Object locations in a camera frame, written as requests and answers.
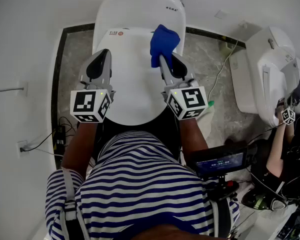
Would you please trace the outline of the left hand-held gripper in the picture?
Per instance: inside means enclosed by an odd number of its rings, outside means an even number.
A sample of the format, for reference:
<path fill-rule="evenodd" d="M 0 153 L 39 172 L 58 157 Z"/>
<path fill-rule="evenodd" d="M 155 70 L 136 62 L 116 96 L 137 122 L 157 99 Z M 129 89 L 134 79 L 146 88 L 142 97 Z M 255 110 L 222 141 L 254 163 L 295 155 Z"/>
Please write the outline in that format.
<path fill-rule="evenodd" d="M 88 58 L 80 69 L 80 82 L 70 92 L 70 115 L 80 123 L 102 123 L 116 93 L 110 85 L 112 54 L 102 49 Z"/>

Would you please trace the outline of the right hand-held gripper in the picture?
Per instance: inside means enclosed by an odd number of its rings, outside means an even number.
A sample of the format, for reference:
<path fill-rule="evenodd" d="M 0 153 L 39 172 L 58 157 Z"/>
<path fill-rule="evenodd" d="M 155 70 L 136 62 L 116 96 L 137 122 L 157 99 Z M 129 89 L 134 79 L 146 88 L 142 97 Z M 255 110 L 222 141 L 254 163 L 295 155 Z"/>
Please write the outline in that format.
<path fill-rule="evenodd" d="M 171 55 L 171 66 L 159 56 L 159 67 L 166 87 L 161 93 L 167 106 L 179 121 L 197 119 L 207 109 L 205 88 L 194 80 L 191 64 L 177 53 Z"/>

